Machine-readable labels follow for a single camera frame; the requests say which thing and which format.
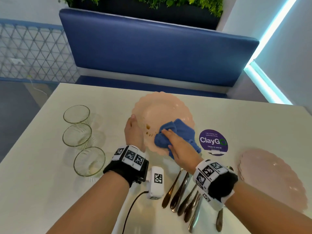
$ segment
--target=microfiber cloth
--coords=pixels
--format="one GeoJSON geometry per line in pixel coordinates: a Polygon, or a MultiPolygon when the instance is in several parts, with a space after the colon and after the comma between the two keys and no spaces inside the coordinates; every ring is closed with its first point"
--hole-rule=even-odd
{"type": "MultiPolygon", "coordinates": [[[[190,143],[197,153],[201,152],[201,148],[195,143],[195,131],[187,126],[180,119],[176,119],[174,122],[168,122],[162,125],[159,129],[159,133],[155,135],[154,143],[160,148],[169,149],[168,145],[172,145],[169,139],[161,132],[163,129],[171,129],[178,136],[182,137],[186,142],[190,143]]],[[[169,149],[169,156],[174,159],[174,156],[169,149]]]]}

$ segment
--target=spoon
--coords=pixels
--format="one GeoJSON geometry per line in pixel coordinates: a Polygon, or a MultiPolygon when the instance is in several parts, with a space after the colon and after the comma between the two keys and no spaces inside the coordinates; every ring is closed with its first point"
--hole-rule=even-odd
{"type": "Polygon", "coordinates": [[[195,227],[195,225],[197,224],[197,220],[198,220],[198,216],[199,216],[199,211],[200,211],[200,206],[201,206],[201,202],[202,202],[202,198],[199,198],[198,201],[198,205],[195,209],[195,213],[191,219],[190,225],[189,225],[189,232],[192,233],[193,232],[193,228],[195,227]]]}
{"type": "Polygon", "coordinates": [[[200,196],[201,194],[197,191],[192,202],[186,207],[185,212],[184,212],[184,217],[183,217],[184,222],[188,222],[190,220],[192,212],[195,206],[198,204],[200,196]]]}
{"type": "MultiPolygon", "coordinates": [[[[231,169],[232,171],[234,171],[234,169],[231,166],[227,166],[228,169],[231,169]]],[[[216,230],[218,232],[222,231],[222,226],[223,226],[223,209],[221,209],[218,212],[218,216],[216,217],[216,230]]]]}
{"type": "Polygon", "coordinates": [[[177,190],[176,194],[172,198],[172,201],[170,203],[170,208],[172,209],[172,212],[176,213],[177,209],[179,208],[182,196],[186,190],[186,187],[188,186],[188,183],[190,181],[190,174],[186,173],[184,180],[182,184],[180,185],[179,189],[177,190]]]}
{"type": "Polygon", "coordinates": [[[178,208],[177,210],[177,215],[178,216],[181,216],[185,209],[186,209],[186,206],[189,204],[189,201],[191,200],[191,197],[196,189],[197,185],[194,185],[194,188],[192,189],[192,191],[189,193],[189,195],[185,198],[185,200],[181,203],[180,207],[178,208]]]}
{"type": "Polygon", "coordinates": [[[164,199],[163,199],[163,202],[162,202],[162,204],[161,204],[162,208],[166,208],[167,205],[169,204],[169,201],[170,201],[170,199],[171,199],[172,192],[174,191],[174,186],[175,186],[175,184],[177,183],[177,180],[178,180],[178,178],[179,178],[179,176],[180,176],[182,170],[183,170],[183,169],[180,168],[180,172],[179,172],[179,174],[177,175],[177,178],[175,179],[175,181],[174,181],[174,183],[172,184],[172,186],[171,186],[170,190],[168,191],[168,193],[165,195],[165,197],[164,197],[164,199]]]}

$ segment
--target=planter box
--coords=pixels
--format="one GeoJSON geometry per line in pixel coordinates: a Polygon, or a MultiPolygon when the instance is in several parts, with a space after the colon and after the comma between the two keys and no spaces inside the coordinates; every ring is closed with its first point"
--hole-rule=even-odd
{"type": "Polygon", "coordinates": [[[149,4],[138,0],[100,0],[99,5],[90,0],[83,2],[74,0],[72,7],[211,30],[216,30],[220,20],[207,8],[201,9],[190,5],[167,7],[165,3],[161,3],[156,10],[150,8],[149,4]]]}

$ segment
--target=purple sticker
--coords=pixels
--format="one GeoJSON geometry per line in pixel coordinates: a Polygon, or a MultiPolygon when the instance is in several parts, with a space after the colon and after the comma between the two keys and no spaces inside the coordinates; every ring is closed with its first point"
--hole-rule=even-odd
{"type": "Polygon", "coordinates": [[[227,140],[215,130],[203,130],[199,135],[203,149],[214,156],[222,156],[228,150],[227,140]]]}

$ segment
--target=person's left hand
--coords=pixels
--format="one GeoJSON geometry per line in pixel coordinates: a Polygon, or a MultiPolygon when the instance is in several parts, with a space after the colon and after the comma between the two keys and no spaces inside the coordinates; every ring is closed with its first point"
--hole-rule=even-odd
{"type": "Polygon", "coordinates": [[[135,114],[132,114],[128,119],[124,129],[124,135],[126,137],[127,145],[134,145],[143,153],[145,152],[146,148],[144,145],[143,131],[138,127],[138,120],[135,114]]]}

